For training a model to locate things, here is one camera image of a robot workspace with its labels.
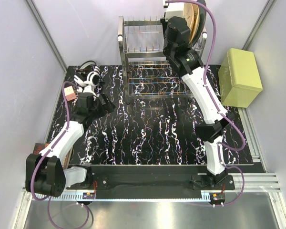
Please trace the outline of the beige plate with bird drawing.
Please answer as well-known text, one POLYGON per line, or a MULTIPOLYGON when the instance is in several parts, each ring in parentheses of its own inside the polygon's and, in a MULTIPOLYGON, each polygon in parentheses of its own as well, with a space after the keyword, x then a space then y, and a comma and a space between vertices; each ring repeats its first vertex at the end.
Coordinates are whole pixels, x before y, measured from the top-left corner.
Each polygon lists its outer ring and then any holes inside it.
POLYGON ((190 28, 190 34, 191 34, 191 29, 192 29, 193 24, 194 24, 194 13, 193 13, 193 19, 192 19, 191 23, 187 24, 190 28))

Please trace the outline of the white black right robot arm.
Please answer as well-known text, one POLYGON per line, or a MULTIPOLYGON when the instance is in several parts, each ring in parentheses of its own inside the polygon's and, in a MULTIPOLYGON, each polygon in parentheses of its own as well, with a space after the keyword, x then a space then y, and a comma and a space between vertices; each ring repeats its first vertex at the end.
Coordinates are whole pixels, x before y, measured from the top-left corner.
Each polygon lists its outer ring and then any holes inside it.
POLYGON ((229 122, 226 115, 234 119, 220 103, 208 79, 199 54, 191 48, 191 32, 194 20, 194 6, 191 3, 164 3, 166 8, 163 25, 163 54, 171 68, 190 89, 204 118, 202 124, 195 125, 196 135, 203 141, 207 157, 207 172, 197 184, 200 187, 218 189, 227 177, 223 165, 224 129, 229 122))

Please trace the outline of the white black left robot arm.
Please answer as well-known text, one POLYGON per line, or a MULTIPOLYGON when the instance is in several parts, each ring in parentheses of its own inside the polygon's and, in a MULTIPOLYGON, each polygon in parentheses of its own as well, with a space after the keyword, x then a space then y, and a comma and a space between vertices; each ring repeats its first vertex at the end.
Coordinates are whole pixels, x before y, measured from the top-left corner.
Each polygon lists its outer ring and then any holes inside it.
POLYGON ((66 187, 78 184, 84 189, 93 185, 89 166, 62 164, 76 141, 81 138, 92 122, 115 110, 115 105, 105 94, 78 95, 76 105, 68 112, 67 121, 54 140, 39 154, 29 154, 26 159, 25 188, 36 198, 37 194, 59 197, 66 187))

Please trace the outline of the cream and light blue plate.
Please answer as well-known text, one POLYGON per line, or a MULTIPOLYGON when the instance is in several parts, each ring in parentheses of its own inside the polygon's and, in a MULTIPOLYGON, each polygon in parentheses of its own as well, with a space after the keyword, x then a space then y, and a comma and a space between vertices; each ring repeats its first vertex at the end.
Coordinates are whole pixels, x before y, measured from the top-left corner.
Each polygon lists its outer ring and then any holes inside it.
POLYGON ((188 24, 191 23, 193 19, 193 8, 191 3, 185 3, 184 4, 184 18, 187 21, 188 24))

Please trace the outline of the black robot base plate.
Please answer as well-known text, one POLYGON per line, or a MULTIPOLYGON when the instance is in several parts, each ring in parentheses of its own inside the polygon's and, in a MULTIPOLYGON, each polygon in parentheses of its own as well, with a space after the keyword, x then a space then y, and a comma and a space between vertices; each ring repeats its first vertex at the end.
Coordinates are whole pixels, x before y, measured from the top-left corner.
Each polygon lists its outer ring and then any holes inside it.
POLYGON ((200 165, 91 165, 97 182, 96 198, 114 201, 201 198, 201 191, 235 190, 231 175, 215 187, 207 184, 206 166, 200 165))

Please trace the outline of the dark teal glazed plate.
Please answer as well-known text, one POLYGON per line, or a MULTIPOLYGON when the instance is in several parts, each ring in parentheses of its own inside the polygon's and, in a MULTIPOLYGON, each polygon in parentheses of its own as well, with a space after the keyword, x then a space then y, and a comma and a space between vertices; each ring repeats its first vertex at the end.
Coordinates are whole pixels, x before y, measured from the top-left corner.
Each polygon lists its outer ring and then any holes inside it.
POLYGON ((200 10, 199 27, 198 27, 198 31, 197 31, 193 41, 189 42, 189 46, 190 47, 193 47, 197 43, 198 39, 200 38, 200 36, 201 36, 201 34, 203 33, 203 30, 204 30, 204 24, 205 24, 205 20, 206 20, 206 10, 204 8, 202 8, 201 6, 199 6, 199 10, 200 10))

